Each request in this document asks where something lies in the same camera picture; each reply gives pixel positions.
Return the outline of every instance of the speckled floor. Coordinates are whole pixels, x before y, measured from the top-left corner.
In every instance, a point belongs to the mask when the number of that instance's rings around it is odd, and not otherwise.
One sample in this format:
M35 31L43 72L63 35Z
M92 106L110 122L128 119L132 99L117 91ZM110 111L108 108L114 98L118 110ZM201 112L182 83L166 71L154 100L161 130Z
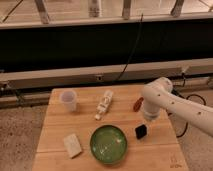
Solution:
M0 171L30 171L46 106L0 110Z
M213 90L196 93L213 107ZM0 110L0 171L31 170L46 107ZM180 134L185 121L175 115L170 119L176 133ZM184 137L178 140L191 171L213 170L212 137L189 125Z

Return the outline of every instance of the green bowl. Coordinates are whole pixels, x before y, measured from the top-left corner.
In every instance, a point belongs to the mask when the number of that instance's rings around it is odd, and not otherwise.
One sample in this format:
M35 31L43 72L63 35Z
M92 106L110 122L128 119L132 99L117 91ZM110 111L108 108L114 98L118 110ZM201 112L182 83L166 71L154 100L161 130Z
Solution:
M116 164L124 158L127 139L124 133L112 125L95 130L90 139L93 156L103 164Z

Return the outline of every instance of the small white block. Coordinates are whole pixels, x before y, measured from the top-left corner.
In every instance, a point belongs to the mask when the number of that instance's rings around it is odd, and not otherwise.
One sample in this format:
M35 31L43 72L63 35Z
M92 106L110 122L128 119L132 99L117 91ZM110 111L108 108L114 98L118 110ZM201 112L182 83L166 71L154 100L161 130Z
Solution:
M64 138L64 146L66 147L70 158L74 158L82 152L81 145L75 134L71 134Z
M100 115L100 114L96 114L96 115L95 115L95 119L96 119L96 120L101 120L101 115Z

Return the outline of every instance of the bowl rim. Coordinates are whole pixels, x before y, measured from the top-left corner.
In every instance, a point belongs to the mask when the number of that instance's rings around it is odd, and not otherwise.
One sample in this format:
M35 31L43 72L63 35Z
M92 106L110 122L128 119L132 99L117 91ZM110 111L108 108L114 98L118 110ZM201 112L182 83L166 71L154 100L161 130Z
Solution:
M117 129L117 130L122 134L122 136L123 136L124 139L125 139L125 144L126 144L126 145L125 145L125 151L124 151L124 153L122 154L121 158L120 158L119 160L114 161L114 162L104 162L103 160L99 159L99 158L95 155L94 151L92 150L92 147L93 147L92 140L93 140L93 138L94 138L94 135L95 135L100 129L103 129L103 128L105 128L105 127L111 127L111 128ZM114 125L102 125L102 126L98 127L98 128L92 133L92 136L91 136L91 138L90 138L90 151L91 151L92 155L95 157L95 159L98 160L99 162L103 163L103 164L112 165L112 164L117 164L117 163L119 163L119 162L120 162L121 160L123 160L124 157L126 156L127 148L128 148L128 141L127 141L126 135L124 134L124 132L123 132L119 127L114 126Z

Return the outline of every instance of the white eraser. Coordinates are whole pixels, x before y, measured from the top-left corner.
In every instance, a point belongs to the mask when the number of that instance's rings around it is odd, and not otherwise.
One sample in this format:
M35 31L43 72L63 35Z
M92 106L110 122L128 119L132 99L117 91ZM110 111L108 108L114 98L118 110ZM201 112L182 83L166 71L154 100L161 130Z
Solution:
M74 158L82 152L81 145L75 134L71 134L64 138L64 146L66 147L70 158Z

